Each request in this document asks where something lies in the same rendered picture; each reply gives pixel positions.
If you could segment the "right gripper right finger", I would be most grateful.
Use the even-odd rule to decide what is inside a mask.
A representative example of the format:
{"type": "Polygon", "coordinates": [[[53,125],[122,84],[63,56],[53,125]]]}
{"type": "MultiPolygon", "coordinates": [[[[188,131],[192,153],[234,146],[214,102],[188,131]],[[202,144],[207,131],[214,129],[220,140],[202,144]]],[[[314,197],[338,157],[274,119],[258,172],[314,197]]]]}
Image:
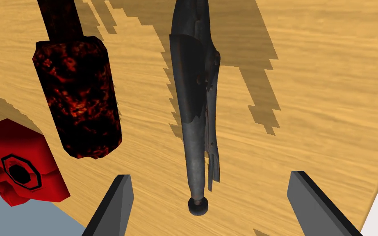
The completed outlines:
{"type": "Polygon", "coordinates": [[[305,171],[292,171],[287,198],[305,236],[363,236],[305,171]]]}

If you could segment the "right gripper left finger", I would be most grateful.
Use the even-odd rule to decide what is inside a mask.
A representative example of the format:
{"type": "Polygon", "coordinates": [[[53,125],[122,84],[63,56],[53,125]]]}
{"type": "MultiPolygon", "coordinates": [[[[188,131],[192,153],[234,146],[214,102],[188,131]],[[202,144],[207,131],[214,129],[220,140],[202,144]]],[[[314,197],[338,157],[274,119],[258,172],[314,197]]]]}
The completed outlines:
{"type": "Polygon", "coordinates": [[[130,175],[118,175],[108,188],[82,236],[125,236],[134,192],[130,175]]]}

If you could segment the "red faceted object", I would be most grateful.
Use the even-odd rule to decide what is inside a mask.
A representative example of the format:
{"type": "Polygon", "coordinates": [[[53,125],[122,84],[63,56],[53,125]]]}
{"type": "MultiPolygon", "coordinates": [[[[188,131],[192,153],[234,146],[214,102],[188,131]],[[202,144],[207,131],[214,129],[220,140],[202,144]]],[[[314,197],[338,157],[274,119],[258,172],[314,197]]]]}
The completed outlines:
{"type": "Polygon", "coordinates": [[[70,196],[44,135],[10,119],[0,121],[0,197],[10,206],[70,196]]]}

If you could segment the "dark red mottled bottle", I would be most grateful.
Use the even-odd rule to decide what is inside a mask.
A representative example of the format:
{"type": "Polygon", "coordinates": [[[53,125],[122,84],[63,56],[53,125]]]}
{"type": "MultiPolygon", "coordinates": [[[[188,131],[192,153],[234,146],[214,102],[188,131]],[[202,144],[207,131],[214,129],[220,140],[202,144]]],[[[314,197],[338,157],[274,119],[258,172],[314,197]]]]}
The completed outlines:
{"type": "Polygon", "coordinates": [[[107,156],[122,141],[108,51],[83,34],[74,0],[37,0],[49,39],[33,55],[64,150],[77,159],[107,156]]]}

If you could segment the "wooden table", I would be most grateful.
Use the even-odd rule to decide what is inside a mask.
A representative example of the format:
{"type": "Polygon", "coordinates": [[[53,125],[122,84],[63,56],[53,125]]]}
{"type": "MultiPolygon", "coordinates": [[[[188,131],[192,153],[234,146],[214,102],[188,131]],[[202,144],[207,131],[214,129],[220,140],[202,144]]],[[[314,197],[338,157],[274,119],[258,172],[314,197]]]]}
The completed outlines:
{"type": "Polygon", "coordinates": [[[175,0],[76,5],[108,49],[122,117],[122,144],[97,160],[61,146],[32,62],[48,38],[36,0],[0,0],[0,120],[45,135],[71,193],[60,209],[86,225],[130,174],[126,236],[303,236],[287,187],[304,170],[362,228],[378,191],[378,0],[209,0],[221,182],[200,217],[187,210],[172,84],[175,0]]]}

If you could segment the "grey locking pliers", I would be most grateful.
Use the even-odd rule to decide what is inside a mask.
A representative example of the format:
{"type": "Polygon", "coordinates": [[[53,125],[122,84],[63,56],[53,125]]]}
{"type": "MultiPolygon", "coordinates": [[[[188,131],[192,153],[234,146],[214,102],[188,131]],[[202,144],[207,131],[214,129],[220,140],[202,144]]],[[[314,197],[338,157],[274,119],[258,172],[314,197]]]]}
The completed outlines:
{"type": "Polygon", "coordinates": [[[217,82],[221,55],[213,45],[208,0],[176,0],[169,36],[181,117],[189,212],[204,215],[204,189],[220,182],[216,136],[217,82]]]}

